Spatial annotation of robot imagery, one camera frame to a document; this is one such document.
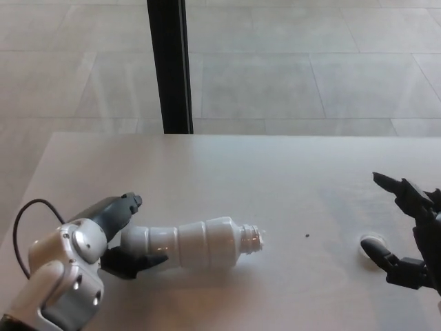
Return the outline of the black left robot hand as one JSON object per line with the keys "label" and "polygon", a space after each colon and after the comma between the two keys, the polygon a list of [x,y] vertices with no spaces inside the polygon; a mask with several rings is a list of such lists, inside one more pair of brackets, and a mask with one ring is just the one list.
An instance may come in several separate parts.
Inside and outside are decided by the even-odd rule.
{"label": "black left robot hand", "polygon": [[[128,192],[117,197],[106,197],[70,219],[90,219],[95,222],[111,241],[139,211],[141,196]],[[165,254],[148,254],[137,257],[122,247],[108,248],[101,257],[101,269],[125,280],[135,279],[139,272],[148,270],[168,260]]]}

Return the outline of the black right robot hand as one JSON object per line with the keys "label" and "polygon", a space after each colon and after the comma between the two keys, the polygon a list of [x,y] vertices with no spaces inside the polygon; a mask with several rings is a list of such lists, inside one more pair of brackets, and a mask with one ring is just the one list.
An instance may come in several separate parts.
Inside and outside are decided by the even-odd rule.
{"label": "black right robot hand", "polygon": [[415,220],[413,237],[422,259],[400,259],[373,236],[361,239],[361,249],[386,272],[387,283],[413,290],[432,288],[440,292],[440,189],[427,192],[407,179],[397,180],[378,172],[373,173],[373,181],[394,194],[399,209]]}

